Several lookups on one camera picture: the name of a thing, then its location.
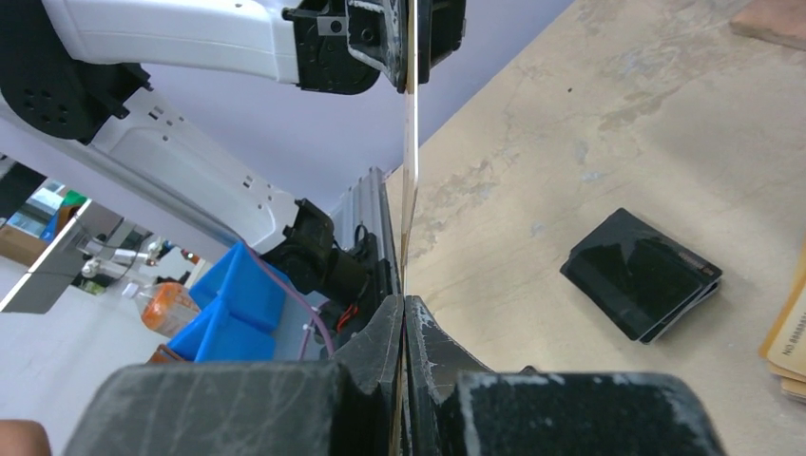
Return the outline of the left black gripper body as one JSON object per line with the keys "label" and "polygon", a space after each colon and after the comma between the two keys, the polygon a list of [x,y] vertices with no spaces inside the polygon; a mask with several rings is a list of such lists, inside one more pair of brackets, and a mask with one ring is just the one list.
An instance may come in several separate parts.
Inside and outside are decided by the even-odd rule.
{"label": "left black gripper body", "polygon": [[301,1],[281,17],[293,25],[299,89],[357,95],[377,82],[380,72],[348,50],[344,1]]}

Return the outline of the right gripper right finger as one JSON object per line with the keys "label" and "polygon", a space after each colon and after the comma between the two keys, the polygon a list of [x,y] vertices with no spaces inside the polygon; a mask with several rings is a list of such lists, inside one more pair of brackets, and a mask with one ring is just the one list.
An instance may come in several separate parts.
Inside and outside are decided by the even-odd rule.
{"label": "right gripper right finger", "polygon": [[658,372],[489,369],[405,302],[411,455],[721,455],[700,398]]}

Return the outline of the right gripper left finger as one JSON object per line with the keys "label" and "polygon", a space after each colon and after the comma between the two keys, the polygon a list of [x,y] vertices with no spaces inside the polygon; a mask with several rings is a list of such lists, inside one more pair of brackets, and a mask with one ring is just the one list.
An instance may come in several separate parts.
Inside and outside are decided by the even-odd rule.
{"label": "right gripper left finger", "polygon": [[99,387],[68,455],[395,455],[404,299],[327,360],[129,366]]}

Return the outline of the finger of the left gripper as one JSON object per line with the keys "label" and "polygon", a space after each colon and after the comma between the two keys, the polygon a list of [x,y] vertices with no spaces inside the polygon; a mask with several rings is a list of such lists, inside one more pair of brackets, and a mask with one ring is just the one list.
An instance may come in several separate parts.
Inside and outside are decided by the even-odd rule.
{"label": "finger of the left gripper", "polygon": [[403,93],[407,78],[409,2],[348,0],[345,4],[349,53],[382,73]]}
{"label": "finger of the left gripper", "polygon": [[466,0],[419,0],[416,2],[417,82],[426,84],[431,70],[462,44]]}

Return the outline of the single gold VIP card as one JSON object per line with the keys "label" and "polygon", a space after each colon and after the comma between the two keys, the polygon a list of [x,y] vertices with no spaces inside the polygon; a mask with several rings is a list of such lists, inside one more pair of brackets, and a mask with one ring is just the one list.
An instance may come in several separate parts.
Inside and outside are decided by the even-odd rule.
{"label": "single gold VIP card", "polygon": [[394,400],[393,418],[390,426],[390,455],[399,455],[402,446],[402,433],[405,429],[403,421],[405,411],[403,409],[403,397],[406,387],[404,379],[406,374],[406,323],[405,307],[406,292],[408,291],[408,264],[409,247],[411,243],[411,232],[413,225],[414,208],[417,199],[417,188],[419,181],[419,19],[420,6],[417,1],[408,3],[408,30],[407,30],[407,71],[406,71],[406,119],[405,119],[405,147],[404,159],[402,162],[402,199],[401,199],[401,224],[399,242],[399,275],[400,294],[395,299],[395,308],[400,311],[396,328],[398,334],[398,351],[395,366],[394,378]]}

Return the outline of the black VIP card stack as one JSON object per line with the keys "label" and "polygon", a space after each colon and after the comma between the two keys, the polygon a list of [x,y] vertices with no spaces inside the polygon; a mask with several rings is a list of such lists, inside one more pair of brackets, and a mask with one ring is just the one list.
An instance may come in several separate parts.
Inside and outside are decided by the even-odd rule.
{"label": "black VIP card stack", "polygon": [[722,269],[624,208],[585,236],[561,274],[645,345],[719,287]]}

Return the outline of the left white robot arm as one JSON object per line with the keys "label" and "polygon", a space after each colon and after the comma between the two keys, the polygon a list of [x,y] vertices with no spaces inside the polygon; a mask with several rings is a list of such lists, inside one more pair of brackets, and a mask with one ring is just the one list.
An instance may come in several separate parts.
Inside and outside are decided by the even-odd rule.
{"label": "left white robot arm", "polygon": [[243,241],[303,294],[349,304],[371,268],[332,220],[249,171],[151,84],[148,64],[356,95],[425,84],[462,1],[5,1],[1,115],[152,203]]}

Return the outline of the gold VIP card stack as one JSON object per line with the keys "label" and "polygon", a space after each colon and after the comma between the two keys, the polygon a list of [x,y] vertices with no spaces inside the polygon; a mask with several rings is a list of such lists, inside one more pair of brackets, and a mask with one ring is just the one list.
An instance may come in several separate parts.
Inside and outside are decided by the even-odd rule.
{"label": "gold VIP card stack", "polygon": [[802,244],[790,293],[758,349],[767,370],[788,399],[805,403],[805,244]]}

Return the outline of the blue plastic bins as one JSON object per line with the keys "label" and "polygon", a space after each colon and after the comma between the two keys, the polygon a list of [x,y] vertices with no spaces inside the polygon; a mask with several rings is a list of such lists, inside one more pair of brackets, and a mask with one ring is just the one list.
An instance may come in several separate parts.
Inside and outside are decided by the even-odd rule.
{"label": "blue plastic bins", "polygon": [[200,313],[167,343],[190,362],[270,361],[288,278],[265,273],[241,243],[232,247],[189,291]]}

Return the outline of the orange capped plastic bottle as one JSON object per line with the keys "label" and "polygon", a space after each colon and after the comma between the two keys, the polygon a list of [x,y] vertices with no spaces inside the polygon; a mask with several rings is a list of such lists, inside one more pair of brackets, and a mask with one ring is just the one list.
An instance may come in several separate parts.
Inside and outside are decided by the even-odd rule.
{"label": "orange capped plastic bottle", "polygon": [[177,282],[139,287],[130,294],[143,324],[167,338],[176,336],[201,311],[188,290]]}

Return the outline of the wooden board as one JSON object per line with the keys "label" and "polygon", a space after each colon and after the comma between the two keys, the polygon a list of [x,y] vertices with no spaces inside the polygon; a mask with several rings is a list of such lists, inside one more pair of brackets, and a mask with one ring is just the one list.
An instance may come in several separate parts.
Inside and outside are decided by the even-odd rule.
{"label": "wooden board", "polygon": [[729,21],[737,35],[805,50],[805,0],[753,0]]}

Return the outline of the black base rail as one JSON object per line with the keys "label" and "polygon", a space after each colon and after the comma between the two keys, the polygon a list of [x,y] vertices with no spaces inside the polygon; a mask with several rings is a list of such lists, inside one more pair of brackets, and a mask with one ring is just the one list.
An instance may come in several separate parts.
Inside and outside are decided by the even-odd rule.
{"label": "black base rail", "polygon": [[341,248],[357,257],[369,281],[334,338],[340,349],[360,333],[389,295],[400,291],[384,173],[373,167],[340,198],[332,219]]}

